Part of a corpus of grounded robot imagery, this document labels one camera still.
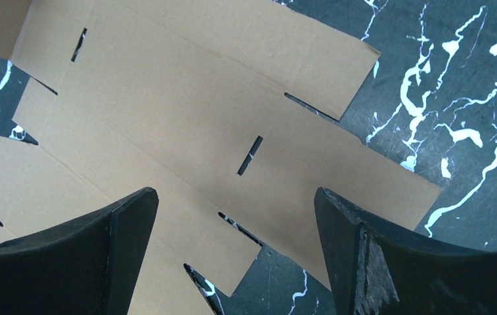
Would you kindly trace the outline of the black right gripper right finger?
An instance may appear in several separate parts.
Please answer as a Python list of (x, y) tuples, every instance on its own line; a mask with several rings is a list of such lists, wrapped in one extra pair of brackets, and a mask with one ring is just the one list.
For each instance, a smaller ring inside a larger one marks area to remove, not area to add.
[(327, 188), (314, 212), (338, 314), (497, 314), (497, 252), (428, 238)]

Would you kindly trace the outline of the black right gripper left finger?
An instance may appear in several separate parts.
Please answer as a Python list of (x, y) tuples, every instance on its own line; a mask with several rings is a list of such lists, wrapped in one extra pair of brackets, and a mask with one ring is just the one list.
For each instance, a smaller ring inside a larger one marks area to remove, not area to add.
[(0, 314), (128, 313), (158, 204), (145, 187), (0, 243)]

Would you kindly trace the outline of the brown cardboard box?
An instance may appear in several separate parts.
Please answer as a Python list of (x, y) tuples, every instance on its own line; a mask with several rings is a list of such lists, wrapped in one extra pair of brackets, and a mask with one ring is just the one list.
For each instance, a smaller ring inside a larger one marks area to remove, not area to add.
[(325, 314), (320, 187), (407, 229), (440, 188), (340, 118), (378, 52), (273, 1), (0, 1), (0, 243), (150, 186), (133, 314)]

